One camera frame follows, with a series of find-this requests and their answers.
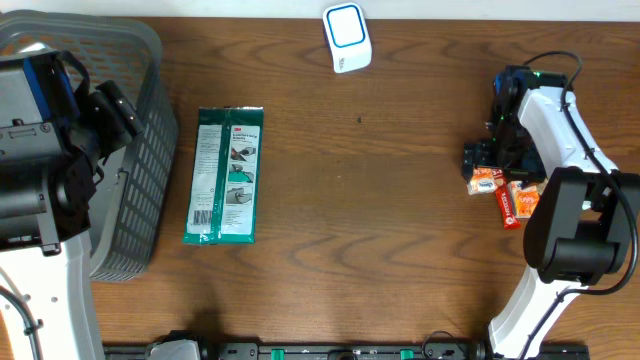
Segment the red and white package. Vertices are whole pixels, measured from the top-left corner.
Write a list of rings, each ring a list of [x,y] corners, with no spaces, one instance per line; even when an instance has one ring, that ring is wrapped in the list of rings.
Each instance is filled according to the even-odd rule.
[[[503,226],[506,230],[517,229],[521,226],[516,218],[507,189],[507,181],[500,169],[493,169],[492,175],[496,184],[494,192],[503,218]]]

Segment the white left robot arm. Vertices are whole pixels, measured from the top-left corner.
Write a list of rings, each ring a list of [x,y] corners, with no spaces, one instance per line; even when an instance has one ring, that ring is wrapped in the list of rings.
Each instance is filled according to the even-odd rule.
[[[1,315],[17,359],[100,359],[90,201],[144,129],[112,81],[34,43],[1,60]]]

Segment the orange tissue pack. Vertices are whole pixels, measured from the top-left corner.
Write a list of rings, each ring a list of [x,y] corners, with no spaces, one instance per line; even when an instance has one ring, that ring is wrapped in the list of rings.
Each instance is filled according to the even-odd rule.
[[[469,195],[479,195],[493,193],[497,189],[491,168],[478,167],[472,172],[472,176],[467,183]]]
[[[515,217],[528,219],[532,216],[539,202],[540,194],[537,185],[524,184],[522,181],[511,181],[507,189],[513,204]]]

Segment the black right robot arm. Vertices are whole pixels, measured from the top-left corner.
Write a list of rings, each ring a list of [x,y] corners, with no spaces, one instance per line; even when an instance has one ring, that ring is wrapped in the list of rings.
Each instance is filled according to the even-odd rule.
[[[603,154],[571,77],[509,65],[494,80],[488,140],[465,144],[461,173],[499,170],[545,188],[524,229],[526,267],[471,359],[540,359],[542,341],[579,296],[621,290],[639,258],[639,177]]]

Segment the dark green package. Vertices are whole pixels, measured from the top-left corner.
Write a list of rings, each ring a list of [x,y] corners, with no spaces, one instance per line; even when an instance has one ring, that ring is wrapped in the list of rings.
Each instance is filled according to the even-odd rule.
[[[182,242],[255,242],[262,107],[201,108]]]

